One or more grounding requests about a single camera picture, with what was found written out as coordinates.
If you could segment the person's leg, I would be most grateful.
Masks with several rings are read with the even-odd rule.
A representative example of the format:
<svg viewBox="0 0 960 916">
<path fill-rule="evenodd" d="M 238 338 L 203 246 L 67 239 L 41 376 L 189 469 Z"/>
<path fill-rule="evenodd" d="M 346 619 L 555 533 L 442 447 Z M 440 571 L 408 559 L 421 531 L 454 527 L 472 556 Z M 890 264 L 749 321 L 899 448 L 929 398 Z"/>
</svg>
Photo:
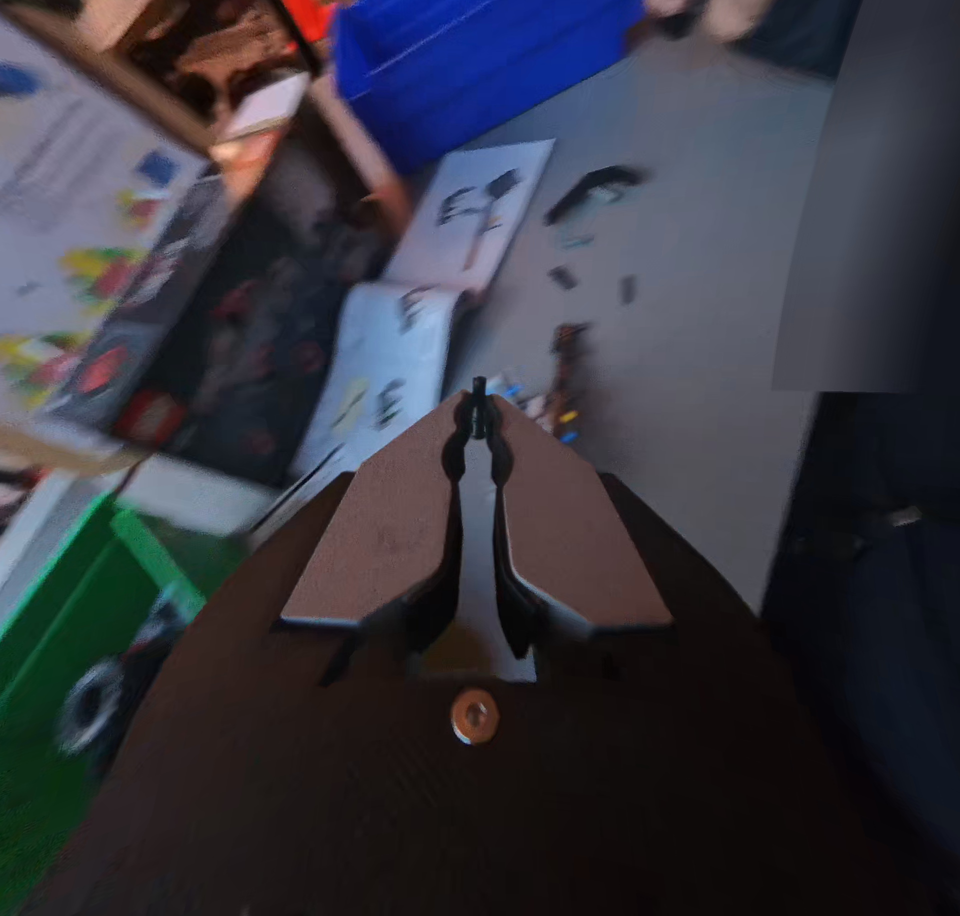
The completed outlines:
<svg viewBox="0 0 960 916">
<path fill-rule="evenodd" d="M 958 910 L 958 393 L 824 394 L 761 617 L 871 837 Z"/>
</svg>

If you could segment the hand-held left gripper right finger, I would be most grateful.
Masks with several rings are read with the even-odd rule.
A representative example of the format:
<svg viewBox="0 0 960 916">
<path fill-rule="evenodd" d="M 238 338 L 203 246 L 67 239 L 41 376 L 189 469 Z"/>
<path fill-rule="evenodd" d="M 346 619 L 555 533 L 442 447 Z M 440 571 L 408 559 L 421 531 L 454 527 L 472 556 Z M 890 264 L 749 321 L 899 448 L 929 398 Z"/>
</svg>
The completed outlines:
<svg viewBox="0 0 960 916">
<path fill-rule="evenodd" d="M 596 469 L 503 397 L 486 399 L 496 604 L 512 654 L 672 627 Z"/>
</svg>

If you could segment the black angled lego beam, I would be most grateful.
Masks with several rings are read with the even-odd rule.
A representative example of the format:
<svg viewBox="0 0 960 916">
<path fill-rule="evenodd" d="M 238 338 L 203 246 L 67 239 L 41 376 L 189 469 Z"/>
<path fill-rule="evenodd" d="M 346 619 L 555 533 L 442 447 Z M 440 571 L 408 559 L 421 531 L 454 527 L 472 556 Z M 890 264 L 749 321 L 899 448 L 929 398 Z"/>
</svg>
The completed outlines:
<svg viewBox="0 0 960 916">
<path fill-rule="evenodd" d="M 546 211 L 543 224 L 549 227 L 567 222 L 594 201 L 618 202 L 648 178 L 650 173 L 646 169 L 620 164 L 586 173 Z"/>
</svg>

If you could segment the white printed cardboard box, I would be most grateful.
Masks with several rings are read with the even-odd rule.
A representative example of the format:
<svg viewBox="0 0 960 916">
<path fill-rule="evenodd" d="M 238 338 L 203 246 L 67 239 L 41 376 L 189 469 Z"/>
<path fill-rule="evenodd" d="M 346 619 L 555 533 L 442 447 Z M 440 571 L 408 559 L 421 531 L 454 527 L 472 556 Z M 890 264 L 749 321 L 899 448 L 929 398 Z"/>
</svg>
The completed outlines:
<svg viewBox="0 0 960 916">
<path fill-rule="evenodd" d="M 15 22 L 1 26 L 2 422 L 110 404 L 199 282 L 223 185 Z"/>
</svg>

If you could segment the black lego wheel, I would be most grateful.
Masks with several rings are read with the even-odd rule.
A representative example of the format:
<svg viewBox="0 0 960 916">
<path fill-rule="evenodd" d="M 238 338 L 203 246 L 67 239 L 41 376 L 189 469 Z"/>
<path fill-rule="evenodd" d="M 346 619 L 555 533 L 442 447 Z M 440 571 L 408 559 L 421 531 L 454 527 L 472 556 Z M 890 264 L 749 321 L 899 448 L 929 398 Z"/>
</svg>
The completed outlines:
<svg viewBox="0 0 960 916">
<path fill-rule="evenodd" d="M 148 653 L 107 656 L 67 692 L 55 739 L 64 757 L 85 757 L 104 773 L 126 737 L 138 706 L 160 668 Z"/>
</svg>

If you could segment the blue plastic bin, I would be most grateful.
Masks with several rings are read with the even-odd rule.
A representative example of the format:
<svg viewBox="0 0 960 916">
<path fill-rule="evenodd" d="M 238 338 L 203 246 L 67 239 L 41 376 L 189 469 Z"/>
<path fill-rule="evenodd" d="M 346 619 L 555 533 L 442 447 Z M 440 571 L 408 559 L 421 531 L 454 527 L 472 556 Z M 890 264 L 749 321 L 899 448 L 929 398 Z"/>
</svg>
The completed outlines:
<svg viewBox="0 0 960 916">
<path fill-rule="evenodd" d="M 402 175 L 615 65 L 643 0 L 353 0 L 341 98 Z"/>
</svg>

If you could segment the black lego set box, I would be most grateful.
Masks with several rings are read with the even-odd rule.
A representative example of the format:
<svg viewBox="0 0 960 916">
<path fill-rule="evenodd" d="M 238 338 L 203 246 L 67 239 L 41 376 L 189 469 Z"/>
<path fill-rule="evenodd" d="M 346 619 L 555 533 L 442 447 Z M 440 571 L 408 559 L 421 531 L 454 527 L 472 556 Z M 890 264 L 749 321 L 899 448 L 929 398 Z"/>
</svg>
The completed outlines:
<svg viewBox="0 0 960 916">
<path fill-rule="evenodd" d="M 42 419 L 279 488 L 392 240 L 325 126 L 283 134 L 240 206 L 228 192 L 212 171 L 192 186 Z"/>
</svg>

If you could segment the lego instruction booklet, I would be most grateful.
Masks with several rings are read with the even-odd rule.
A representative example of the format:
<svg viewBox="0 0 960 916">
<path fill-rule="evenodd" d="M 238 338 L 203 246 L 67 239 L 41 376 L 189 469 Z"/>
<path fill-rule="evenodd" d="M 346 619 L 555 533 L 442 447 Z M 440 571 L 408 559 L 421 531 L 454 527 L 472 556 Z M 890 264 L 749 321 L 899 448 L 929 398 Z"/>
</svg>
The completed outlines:
<svg viewBox="0 0 960 916">
<path fill-rule="evenodd" d="M 354 471 L 440 402 L 456 322 L 480 307 L 556 140 L 448 154 L 383 274 L 350 290 L 296 479 Z"/>
</svg>

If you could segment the lego beam assembly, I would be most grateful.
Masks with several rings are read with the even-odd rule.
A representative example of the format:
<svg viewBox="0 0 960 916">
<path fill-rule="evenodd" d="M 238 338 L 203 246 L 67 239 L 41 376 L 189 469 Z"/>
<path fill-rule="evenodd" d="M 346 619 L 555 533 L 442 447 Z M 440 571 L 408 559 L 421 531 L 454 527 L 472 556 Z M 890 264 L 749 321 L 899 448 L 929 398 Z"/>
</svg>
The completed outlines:
<svg viewBox="0 0 960 916">
<path fill-rule="evenodd" d="M 503 397 L 565 445 L 572 445 L 580 435 L 582 362 L 586 353 L 585 337 L 591 328 L 589 322 L 565 322 L 556 328 L 550 346 L 554 373 L 546 390 L 534 394 L 509 375 L 502 375 L 489 384 L 491 392 Z"/>
</svg>

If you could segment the green plastic bin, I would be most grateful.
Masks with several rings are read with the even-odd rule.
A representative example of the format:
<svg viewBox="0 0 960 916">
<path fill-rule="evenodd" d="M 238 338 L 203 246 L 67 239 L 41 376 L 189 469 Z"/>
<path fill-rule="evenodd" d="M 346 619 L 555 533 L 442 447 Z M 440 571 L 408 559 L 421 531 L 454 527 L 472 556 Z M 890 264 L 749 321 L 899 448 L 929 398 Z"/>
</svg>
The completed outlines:
<svg viewBox="0 0 960 916">
<path fill-rule="evenodd" d="M 15 914 L 106 773 L 55 741 L 67 692 L 99 659 L 168 656 L 246 559 L 235 538 L 175 527 L 104 493 L 2 627 L 1 912 Z"/>
</svg>

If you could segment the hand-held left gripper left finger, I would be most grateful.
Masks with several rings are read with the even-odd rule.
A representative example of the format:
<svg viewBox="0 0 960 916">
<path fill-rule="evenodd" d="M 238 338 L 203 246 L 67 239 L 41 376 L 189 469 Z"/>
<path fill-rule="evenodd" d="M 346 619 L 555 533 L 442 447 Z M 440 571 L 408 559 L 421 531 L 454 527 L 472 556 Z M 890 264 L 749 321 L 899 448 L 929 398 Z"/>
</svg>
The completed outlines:
<svg viewBox="0 0 960 916">
<path fill-rule="evenodd" d="M 280 611 L 291 626 L 402 632 L 424 651 L 458 603 L 459 483 L 473 400 L 452 396 L 354 473 Z"/>
</svg>

